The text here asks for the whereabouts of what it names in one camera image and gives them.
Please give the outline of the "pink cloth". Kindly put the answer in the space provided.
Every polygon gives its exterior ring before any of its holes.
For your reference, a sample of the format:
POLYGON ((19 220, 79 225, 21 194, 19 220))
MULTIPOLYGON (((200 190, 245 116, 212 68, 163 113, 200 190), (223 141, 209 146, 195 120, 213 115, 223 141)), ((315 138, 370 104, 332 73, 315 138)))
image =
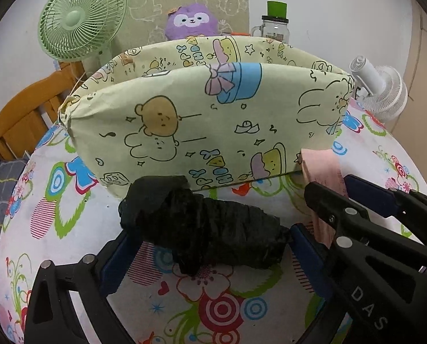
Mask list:
MULTIPOLYGON (((301 150, 301 167, 306 183, 316 182, 327 186, 338 194, 347 196, 341 166, 336 154, 331 150, 301 150)), ((311 211, 315 240, 328 248, 334 239, 334 229, 311 211)))

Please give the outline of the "black plastic bag bundle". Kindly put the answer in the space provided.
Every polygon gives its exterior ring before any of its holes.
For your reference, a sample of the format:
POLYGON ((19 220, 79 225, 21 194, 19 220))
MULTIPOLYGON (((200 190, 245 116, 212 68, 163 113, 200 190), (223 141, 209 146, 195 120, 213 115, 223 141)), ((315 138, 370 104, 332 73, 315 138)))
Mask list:
POLYGON ((195 194, 180 175, 137 179, 119 215, 123 230, 171 250, 191 277, 217 265, 269 269, 281 262, 289 233, 258 207, 195 194))

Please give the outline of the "beige door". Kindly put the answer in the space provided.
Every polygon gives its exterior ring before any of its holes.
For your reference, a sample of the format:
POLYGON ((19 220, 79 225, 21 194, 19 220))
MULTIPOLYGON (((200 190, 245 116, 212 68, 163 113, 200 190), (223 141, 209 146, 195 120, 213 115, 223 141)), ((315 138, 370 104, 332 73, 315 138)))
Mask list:
POLYGON ((409 101, 392 133, 427 183, 427 14, 412 2, 412 41, 404 81, 409 101))

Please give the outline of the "floral tablecloth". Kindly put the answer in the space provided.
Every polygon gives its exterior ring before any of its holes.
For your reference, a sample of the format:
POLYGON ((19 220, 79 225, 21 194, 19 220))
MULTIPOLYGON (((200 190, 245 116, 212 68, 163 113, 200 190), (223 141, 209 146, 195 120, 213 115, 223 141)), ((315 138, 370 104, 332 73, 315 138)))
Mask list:
MULTIPOLYGON (((344 175, 427 194, 411 157, 358 104, 331 149, 344 175)), ((13 189, 0 235, 0 323, 11 341, 25 340, 32 293, 49 292, 37 276, 70 282, 75 269, 93 273, 121 231, 118 205, 65 129, 48 129, 13 189)), ((324 302, 291 253, 271 269, 218 266, 189 278, 170 251, 148 243, 108 301, 135 343, 295 343, 324 302)))

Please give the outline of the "white standing fan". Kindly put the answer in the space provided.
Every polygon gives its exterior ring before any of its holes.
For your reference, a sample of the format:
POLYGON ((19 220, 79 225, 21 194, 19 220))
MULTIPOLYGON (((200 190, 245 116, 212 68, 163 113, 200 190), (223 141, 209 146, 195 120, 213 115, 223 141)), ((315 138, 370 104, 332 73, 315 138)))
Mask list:
POLYGON ((408 89, 397 69, 388 65, 373 66, 359 55, 349 70, 355 79, 355 97, 382 124, 401 115, 408 101, 408 89))

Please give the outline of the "cartoon paper storage box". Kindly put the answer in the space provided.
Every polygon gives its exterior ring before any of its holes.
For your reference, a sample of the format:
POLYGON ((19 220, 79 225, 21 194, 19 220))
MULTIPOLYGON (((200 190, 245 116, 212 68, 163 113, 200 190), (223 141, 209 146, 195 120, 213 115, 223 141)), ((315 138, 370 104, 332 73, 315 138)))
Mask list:
POLYGON ((195 190, 296 170, 331 147, 354 79, 305 51, 253 36, 190 36, 117 55, 67 97, 59 120, 115 196, 182 175, 195 190))

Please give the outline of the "glass jar green lid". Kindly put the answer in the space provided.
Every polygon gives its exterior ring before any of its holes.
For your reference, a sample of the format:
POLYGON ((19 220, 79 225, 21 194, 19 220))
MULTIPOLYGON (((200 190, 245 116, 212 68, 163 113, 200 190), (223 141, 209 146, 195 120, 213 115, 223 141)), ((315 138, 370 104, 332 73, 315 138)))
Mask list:
POLYGON ((260 26, 251 29, 251 36, 260 36, 288 44, 290 31, 287 19, 287 4, 285 2, 268 1, 267 13, 261 17, 260 26))

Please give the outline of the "purple plush toy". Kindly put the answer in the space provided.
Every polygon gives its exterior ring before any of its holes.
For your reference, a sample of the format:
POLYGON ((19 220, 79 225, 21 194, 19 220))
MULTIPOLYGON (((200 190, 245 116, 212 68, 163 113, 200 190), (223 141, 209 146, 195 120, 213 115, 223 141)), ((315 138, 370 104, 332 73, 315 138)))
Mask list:
POLYGON ((164 33, 168 40, 220 35, 218 19, 200 3, 180 6, 169 12, 164 33))

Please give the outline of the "green patterned cardboard sheet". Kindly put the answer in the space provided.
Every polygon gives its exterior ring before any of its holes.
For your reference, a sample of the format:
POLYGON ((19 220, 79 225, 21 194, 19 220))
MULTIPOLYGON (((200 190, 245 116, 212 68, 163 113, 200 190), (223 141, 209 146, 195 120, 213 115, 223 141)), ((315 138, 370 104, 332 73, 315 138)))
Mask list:
POLYGON ((120 50, 163 42, 169 14, 190 5, 204 5, 222 34, 249 31, 249 0, 126 0, 123 24, 113 44, 120 50))

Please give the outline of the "green desk fan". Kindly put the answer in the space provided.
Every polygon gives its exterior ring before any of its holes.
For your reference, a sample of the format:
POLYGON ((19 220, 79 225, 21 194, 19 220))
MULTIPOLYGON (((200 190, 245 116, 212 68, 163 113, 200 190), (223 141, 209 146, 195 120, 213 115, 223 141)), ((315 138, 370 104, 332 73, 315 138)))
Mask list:
POLYGON ((112 59, 112 41, 126 0, 48 0, 38 23, 42 50, 59 62, 80 62, 87 75, 112 59))

